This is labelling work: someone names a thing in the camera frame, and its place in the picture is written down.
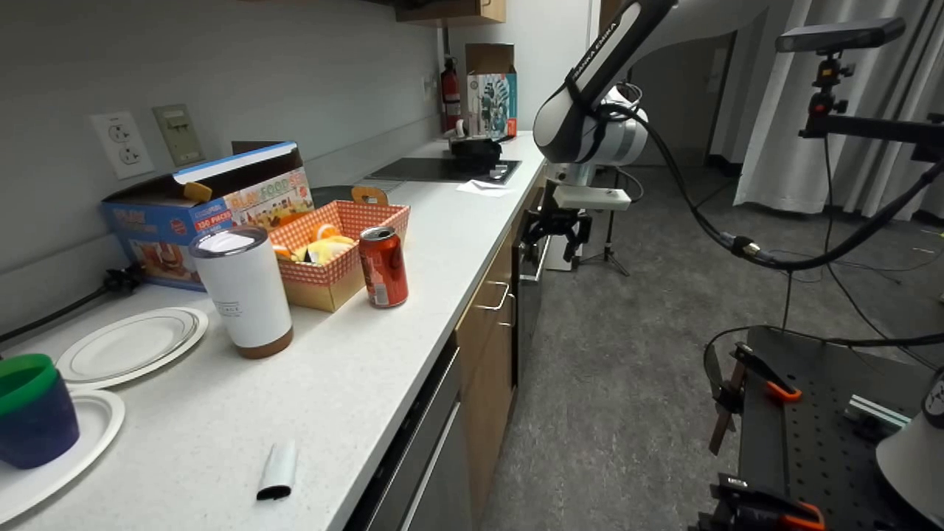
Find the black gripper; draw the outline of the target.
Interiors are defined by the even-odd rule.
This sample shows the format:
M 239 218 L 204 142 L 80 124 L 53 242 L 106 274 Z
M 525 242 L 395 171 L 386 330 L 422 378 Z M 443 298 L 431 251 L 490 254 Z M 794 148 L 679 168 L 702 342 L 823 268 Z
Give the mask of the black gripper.
M 593 221 L 581 218 L 581 215 L 587 209 L 628 209 L 628 207 L 631 207 L 631 195 L 625 189 L 593 189 L 593 186 L 552 183 L 546 189 L 534 230 L 540 236 L 566 236 L 563 260 L 578 263 L 581 248 L 590 242 L 590 230 L 593 230 Z M 519 268 L 525 274 L 540 271 L 540 260 L 546 251 L 543 239 L 534 230 L 525 230 L 519 236 Z

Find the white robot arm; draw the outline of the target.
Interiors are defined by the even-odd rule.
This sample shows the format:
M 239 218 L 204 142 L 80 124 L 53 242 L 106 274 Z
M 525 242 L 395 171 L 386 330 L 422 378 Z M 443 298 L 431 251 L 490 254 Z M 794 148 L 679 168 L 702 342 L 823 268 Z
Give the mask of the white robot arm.
M 534 115 L 534 145 L 563 177 L 543 195 L 522 230 L 522 251 L 563 236 L 572 263 L 590 239 L 584 209 L 628 209 L 625 189 L 596 189 L 602 168 L 634 162 L 649 133 L 643 103 L 631 97 L 628 71 L 655 50 L 729 35 L 761 15 L 770 0 L 628 0 L 617 21 L 566 71 Z

